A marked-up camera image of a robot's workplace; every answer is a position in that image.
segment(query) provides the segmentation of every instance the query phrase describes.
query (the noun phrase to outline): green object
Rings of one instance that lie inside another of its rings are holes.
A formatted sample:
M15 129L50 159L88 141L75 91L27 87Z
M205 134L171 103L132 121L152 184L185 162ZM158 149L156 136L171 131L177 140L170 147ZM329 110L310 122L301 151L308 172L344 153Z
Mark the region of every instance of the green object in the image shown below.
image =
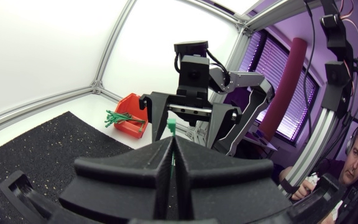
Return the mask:
M105 125L105 127L107 128L108 126L110 126L111 124L120 124L124 121L135 121L135 122L139 122L142 123L142 126L139 129L139 132L142 131L143 125L146 123L146 121L144 120L140 120L140 119L132 119L132 115L129 114L128 112L126 113L116 113L116 112L112 112L109 110L106 110L106 112L108 113L107 115L107 120L105 121L105 123L107 123Z
M168 123L169 130L171 130L172 132L172 136L175 136L175 132L177 129L177 121L173 118L168 118L167 123Z
M169 130L172 132L172 136L175 136L175 132L177 129L177 121L173 118L168 118L167 123L168 123ZM171 178L173 175L174 166L175 166L175 152L172 153Z

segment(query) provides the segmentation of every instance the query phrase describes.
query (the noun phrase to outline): window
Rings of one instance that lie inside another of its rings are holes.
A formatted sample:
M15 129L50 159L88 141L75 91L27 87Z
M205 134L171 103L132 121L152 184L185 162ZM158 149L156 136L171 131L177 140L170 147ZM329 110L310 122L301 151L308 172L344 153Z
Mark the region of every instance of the window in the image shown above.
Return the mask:
M276 90L288 60L288 54L288 49L268 32L262 30L252 36L240 71L255 71L263 74ZM305 68L303 68L291 103L277 129L278 137L292 144L295 143L306 121L306 104L303 93L305 72ZM310 108L313 106L317 92L318 85L308 74L306 77L306 95ZM268 108L258 115L257 121L259 123L263 120L267 110Z

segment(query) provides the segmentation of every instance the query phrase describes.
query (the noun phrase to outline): man's hand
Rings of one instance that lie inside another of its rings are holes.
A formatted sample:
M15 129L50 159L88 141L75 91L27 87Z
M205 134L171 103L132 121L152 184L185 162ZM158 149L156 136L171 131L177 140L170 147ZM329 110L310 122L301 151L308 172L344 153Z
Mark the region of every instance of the man's hand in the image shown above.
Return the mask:
M299 186L299 189L292 195L292 200L301 200L308 196L314 190L314 185L307 180L304 180Z
M333 215L331 213L329 213L325 219L323 219L321 222L319 222L320 224L333 224L335 223L334 219L333 219Z

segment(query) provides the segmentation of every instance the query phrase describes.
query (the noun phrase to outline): red cylinder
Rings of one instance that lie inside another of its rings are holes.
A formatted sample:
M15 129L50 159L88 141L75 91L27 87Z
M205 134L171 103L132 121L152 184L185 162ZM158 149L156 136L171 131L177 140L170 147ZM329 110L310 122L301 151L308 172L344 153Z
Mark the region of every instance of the red cylinder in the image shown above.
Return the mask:
M275 92L275 97L259 126L259 129L264 132L265 139L268 141L273 138L291 102L301 75L307 46L307 42L301 38L295 37L292 41L287 64Z

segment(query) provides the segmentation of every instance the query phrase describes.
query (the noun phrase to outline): metal bracket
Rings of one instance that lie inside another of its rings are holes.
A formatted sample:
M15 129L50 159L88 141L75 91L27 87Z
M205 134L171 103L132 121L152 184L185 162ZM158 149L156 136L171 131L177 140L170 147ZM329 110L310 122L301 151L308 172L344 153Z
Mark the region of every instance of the metal bracket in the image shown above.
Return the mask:
M97 94L100 95L102 90L104 90L104 86L103 86L103 82L102 80L95 80L92 84L91 87L94 88L94 90L92 90L92 94Z
M246 35L247 37L251 37L254 34L254 31L248 27L244 27L242 34Z
M196 127L187 127L185 135L189 137L192 141L195 141Z

